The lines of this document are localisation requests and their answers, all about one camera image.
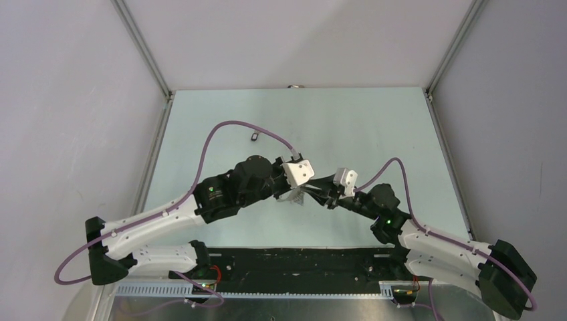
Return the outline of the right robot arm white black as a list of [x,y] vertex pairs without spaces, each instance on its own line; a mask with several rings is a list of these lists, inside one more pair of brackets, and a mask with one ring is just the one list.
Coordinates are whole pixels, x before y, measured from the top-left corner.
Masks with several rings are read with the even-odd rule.
[[301,190],[329,209],[341,207],[371,219],[375,238],[394,247],[388,261],[394,278],[413,275],[457,286],[511,320],[531,310],[529,295],[537,276],[512,244],[501,239],[494,244],[466,240],[418,227],[409,213],[399,209],[400,201],[387,183],[350,197],[330,178],[317,179]]

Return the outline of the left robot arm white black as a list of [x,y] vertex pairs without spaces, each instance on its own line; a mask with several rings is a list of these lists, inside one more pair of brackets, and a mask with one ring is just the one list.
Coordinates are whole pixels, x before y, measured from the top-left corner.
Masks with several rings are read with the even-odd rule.
[[211,270],[202,241],[151,245],[167,233],[235,216],[242,208],[279,197],[312,177],[304,161],[274,163],[253,155],[226,173],[209,177],[186,195],[122,221],[93,217],[85,222],[90,279],[94,285],[118,282],[137,272],[180,272],[204,278]]

